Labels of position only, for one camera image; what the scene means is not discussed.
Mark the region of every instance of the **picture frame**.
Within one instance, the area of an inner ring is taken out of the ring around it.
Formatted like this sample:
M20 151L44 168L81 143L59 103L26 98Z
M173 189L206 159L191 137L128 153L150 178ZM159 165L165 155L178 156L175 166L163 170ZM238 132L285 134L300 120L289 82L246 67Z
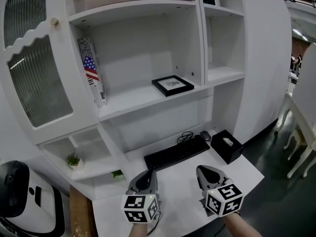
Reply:
M194 85L178 76L155 79L152 84L166 97L194 89Z

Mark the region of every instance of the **computer mouse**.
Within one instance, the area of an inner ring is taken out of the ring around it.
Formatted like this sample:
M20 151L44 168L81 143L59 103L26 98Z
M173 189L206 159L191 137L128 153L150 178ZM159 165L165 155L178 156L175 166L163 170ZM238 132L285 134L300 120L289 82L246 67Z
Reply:
M210 141L212 139L211 135L209 135L207 131L202 131L199 134L205 141Z

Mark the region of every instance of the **dark floor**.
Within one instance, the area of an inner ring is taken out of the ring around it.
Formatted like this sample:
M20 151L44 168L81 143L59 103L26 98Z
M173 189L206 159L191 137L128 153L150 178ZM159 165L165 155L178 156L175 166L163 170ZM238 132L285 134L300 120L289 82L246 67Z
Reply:
M316 152L312 152L292 178L287 179L286 174L304 147L288 161L295 146L292 140L289 148L283 150L293 126L291 113L278 135L274 133L276 126L245 145L243 155L265 178L246 196L241 215L263 237L316 237L316 165L306 178L302 178ZM186 237L212 237L222 225L223 221L217 219ZM225 228L218 237L231 237L231 234Z

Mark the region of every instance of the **white pot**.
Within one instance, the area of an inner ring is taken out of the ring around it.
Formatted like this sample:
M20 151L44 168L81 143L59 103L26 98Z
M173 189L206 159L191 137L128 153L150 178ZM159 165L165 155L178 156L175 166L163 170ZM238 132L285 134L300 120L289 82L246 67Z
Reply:
M77 171L77 170L83 170L84 167L84 163L83 160L80 159L79 163L77 166L70 166L73 170Z

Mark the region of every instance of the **black keyboard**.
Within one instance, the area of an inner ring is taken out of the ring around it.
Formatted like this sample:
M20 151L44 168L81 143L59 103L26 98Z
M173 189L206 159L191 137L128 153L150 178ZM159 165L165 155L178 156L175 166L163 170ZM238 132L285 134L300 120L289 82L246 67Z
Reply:
M203 138L196 135L192 139L179 143L171 148L145 156L144 160L148 169L158 171L196 156L209 150L209 148Z

